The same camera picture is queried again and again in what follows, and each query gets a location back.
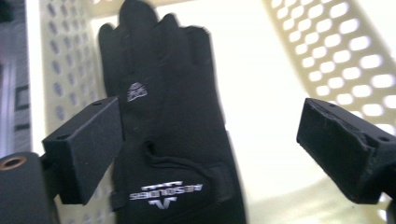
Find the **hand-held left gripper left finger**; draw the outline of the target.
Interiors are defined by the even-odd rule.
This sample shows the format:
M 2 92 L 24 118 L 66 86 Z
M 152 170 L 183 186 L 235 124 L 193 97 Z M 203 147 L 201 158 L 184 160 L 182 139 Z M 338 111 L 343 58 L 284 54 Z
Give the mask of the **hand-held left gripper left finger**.
M 58 169 L 64 204 L 86 204 L 123 145 L 119 100 L 87 105 L 42 144 Z

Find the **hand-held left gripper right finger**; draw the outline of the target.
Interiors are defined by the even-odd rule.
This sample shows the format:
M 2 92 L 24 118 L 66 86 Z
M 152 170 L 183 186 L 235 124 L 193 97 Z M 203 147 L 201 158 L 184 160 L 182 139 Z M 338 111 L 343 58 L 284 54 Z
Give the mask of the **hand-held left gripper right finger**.
M 307 98 L 296 137 L 353 203 L 396 200 L 396 136 L 338 105 Z

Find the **cream perforated plastic basket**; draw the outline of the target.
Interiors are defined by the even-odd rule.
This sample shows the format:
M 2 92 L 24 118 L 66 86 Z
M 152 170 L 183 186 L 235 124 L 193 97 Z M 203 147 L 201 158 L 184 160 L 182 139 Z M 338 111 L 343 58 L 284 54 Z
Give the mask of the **cream perforated plastic basket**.
M 97 35 L 123 0 L 26 0 L 31 148 L 106 95 Z M 396 134 L 396 0 L 149 0 L 210 33 L 248 224 L 387 224 L 297 143 L 304 100 Z

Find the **black glove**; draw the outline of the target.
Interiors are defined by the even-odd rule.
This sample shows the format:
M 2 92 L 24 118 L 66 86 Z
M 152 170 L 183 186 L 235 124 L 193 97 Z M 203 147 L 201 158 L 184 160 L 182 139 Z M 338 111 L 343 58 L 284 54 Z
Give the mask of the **black glove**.
M 114 160 L 117 224 L 247 224 L 207 30 L 125 0 L 99 46 L 126 140 Z

